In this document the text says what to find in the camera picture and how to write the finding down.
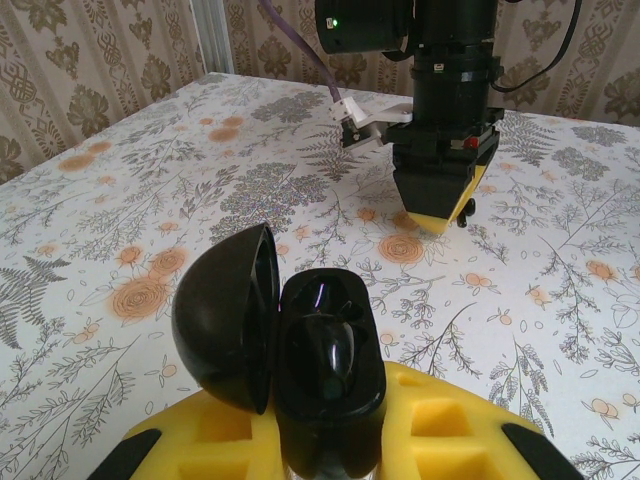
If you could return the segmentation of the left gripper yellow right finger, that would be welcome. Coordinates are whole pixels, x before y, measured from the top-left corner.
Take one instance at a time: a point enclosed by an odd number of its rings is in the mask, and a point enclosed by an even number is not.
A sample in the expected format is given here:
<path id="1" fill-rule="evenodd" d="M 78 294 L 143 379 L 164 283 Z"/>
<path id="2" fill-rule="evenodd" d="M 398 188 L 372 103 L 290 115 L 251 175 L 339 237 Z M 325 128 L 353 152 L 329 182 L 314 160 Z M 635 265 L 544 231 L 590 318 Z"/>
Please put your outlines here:
<path id="1" fill-rule="evenodd" d="M 379 479 L 581 479 L 528 420 L 444 380 L 387 362 Z"/>

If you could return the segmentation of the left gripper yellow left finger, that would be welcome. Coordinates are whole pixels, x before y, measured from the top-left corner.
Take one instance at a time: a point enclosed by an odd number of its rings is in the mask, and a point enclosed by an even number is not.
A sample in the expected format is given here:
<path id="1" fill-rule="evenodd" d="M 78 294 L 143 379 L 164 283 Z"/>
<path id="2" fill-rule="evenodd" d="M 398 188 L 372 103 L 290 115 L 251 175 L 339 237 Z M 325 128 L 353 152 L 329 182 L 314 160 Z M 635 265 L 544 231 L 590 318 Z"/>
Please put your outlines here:
<path id="1" fill-rule="evenodd" d="M 274 410 L 259 415 L 204 391 L 133 427 L 91 479 L 286 479 Z"/>

